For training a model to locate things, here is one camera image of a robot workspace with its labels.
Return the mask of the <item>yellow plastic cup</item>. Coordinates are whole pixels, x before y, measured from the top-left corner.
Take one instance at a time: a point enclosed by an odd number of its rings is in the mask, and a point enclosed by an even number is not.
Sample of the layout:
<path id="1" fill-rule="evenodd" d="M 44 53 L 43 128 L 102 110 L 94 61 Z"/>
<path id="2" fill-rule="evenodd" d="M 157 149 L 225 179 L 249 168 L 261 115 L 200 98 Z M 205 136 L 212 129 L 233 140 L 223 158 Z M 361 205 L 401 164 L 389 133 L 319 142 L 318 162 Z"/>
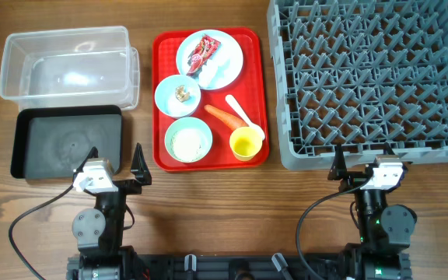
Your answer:
<path id="1" fill-rule="evenodd" d="M 262 137 L 250 127 L 237 128 L 229 137 L 233 155 L 240 161 L 253 159 L 260 152 L 262 145 Z"/>

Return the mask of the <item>white tissue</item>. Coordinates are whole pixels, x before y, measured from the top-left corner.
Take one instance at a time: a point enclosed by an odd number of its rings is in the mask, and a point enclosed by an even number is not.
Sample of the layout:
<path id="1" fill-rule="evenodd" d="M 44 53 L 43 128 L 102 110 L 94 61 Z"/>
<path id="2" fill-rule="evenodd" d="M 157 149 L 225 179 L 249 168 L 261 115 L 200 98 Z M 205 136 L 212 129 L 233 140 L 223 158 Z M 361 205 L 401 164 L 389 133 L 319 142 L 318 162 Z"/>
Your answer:
<path id="1" fill-rule="evenodd" d="M 201 88 L 208 88 L 219 69 L 224 67 L 228 61 L 228 59 L 208 59 L 201 67 L 198 75 L 198 85 Z"/>

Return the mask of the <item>red snack wrapper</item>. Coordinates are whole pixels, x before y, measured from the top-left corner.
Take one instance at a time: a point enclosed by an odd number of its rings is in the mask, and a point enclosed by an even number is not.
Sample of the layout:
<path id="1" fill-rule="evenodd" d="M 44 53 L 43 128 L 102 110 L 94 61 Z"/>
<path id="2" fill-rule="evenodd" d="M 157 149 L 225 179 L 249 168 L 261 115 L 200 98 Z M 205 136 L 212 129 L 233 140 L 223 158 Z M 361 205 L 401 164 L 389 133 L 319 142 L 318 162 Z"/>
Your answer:
<path id="1" fill-rule="evenodd" d="M 187 75 L 195 75 L 204 63 L 219 49 L 221 42 L 204 34 L 194 50 L 188 55 L 187 64 L 190 66 Z"/>

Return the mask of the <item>brown food scrap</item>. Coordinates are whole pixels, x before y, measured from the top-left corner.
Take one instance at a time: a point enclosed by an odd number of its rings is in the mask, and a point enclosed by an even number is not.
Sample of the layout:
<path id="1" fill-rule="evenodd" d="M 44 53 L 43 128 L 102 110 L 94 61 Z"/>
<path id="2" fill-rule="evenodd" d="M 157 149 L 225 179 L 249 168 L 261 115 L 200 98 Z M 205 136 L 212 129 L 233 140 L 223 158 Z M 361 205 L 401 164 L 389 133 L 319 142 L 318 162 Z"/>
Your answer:
<path id="1" fill-rule="evenodd" d="M 185 86 L 178 86 L 175 90 L 175 97 L 179 102 L 184 103 L 190 99 L 191 94 L 185 89 Z"/>

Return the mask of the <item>mint green bowl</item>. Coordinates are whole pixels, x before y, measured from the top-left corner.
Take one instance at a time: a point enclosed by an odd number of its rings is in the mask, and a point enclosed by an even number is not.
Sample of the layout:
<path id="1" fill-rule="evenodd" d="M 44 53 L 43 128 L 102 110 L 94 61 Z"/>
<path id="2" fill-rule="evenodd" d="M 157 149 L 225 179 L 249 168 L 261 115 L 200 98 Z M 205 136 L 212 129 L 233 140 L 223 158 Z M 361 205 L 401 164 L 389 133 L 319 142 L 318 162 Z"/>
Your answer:
<path id="1" fill-rule="evenodd" d="M 164 144 L 166 147 L 167 152 L 170 154 L 171 157 L 173 157 L 176 161 L 182 162 L 178 160 L 175 155 L 173 154 L 173 150 L 171 147 L 171 139 L 176 131 L 185 129 L 185 128 L 194 128 L 200 131 L 201 133 L 201 140 L 203 143 L 203 146 L 205 148 L 203 156 L 199 159 L 203 159 L 208 152 L 210 151 L 212 144 L 213 144 L 213 135 L 212 131 L 210 130 L 209 126 L 202 120 L 196 118 L 196 117 L 182 117 L 181 119 L 178 119 L 174 121 L 167 129 L 165 138 L 164 138 Z"/>

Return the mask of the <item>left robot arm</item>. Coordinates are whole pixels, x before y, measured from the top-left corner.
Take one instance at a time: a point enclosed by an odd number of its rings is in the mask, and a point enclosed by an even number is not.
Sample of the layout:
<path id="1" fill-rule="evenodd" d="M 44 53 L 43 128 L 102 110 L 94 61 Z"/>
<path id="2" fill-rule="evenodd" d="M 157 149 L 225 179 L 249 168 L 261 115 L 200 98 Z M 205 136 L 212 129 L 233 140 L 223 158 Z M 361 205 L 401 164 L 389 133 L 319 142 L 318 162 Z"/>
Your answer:
<path id="1" fill-rule="evenodd" d="M 152 183 L 142 146 L 137 144 L 129 180 L 114 180 L 113 167 L 98 156 L 93 147 L 86 159 L 74 170 L 72 186 L 78 192 L 91 194 L 95 205 L 81 211 L 72 222 L 79 256 L 70 257 L 66 278 L 70 280 L 124 280 L 150 278 L 149 269 L 132 246 L 122 244 L 124 217 L 131 210 L 126 197 L 141 194 Z"/>

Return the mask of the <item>white rice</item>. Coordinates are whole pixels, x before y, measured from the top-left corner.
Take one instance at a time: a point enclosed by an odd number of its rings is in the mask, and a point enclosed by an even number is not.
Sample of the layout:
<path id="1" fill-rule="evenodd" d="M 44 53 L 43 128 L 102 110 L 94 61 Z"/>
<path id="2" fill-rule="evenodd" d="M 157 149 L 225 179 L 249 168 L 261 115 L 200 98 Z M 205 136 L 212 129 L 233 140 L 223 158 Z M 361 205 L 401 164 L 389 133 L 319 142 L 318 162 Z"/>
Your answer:
<path id="1" fill-rule="evenodd" d="M 171 139 L 171 147 L 175 157 L 185 163 L 199 160 L 205 151 L 201 133 L 194 128 L 176 131 Z"/>

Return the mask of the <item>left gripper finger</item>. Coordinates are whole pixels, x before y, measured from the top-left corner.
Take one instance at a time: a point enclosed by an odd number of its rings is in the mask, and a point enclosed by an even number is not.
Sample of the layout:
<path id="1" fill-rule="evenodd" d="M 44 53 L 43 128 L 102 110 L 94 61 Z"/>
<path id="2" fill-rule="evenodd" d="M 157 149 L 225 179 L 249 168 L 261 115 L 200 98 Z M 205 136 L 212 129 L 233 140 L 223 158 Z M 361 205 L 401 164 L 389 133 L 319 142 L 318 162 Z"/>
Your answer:
<path id="1" fill-rule="evenodd" d="M 145 162 L 145 158 L 142 152 L 142 146 L 140 143 L 137 143 L 135 146 L 130 171 L 135 176 L 135 180 L 142 186 L 152 184 L 152 176 Z"/>
<path id="2" fill-rule="evenodd" d="M 73 170 L 73 172 L 74 172 L 74 173 L 80 173 L 80 172 L 82 172 L 82 171 L 83 171 L 83 167 L 85 166 L 85 164 L 87 163 L 87 161 L 88 161 L 89 159 L 95 159 L 95 158 L 97 158 L 97 157 L 98 157 L 98 150 L 97 150 L 96 146 L 93 146 L 93 147 L 90 149 L 89 153 L 87 154 L 86 158 L 82 161 L 82 163 L 81 163 L 76 169 Z"/>

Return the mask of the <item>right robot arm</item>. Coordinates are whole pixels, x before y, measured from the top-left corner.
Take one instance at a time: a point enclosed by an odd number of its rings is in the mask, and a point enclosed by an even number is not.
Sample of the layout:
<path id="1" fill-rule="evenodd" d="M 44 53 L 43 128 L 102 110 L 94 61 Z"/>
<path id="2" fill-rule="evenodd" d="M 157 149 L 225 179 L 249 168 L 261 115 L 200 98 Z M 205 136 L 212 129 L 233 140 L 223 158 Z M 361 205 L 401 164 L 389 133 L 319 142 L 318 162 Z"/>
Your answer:
<path id="1" fill-rule="evenodd" d="M 361 241 L 349 243 L 338 257 L 342 279 L 409 280 L 411 261 L 403 251 L 411 245 L 417 214 L 404 205 L 389 205 L 387 195 L 401 185 L 408 168 L 386 144 L 382 155 L 363 171 L 349 171 L 343 149 L 335 148 L 329 180 L 341 193 L 355 195 Z"/>

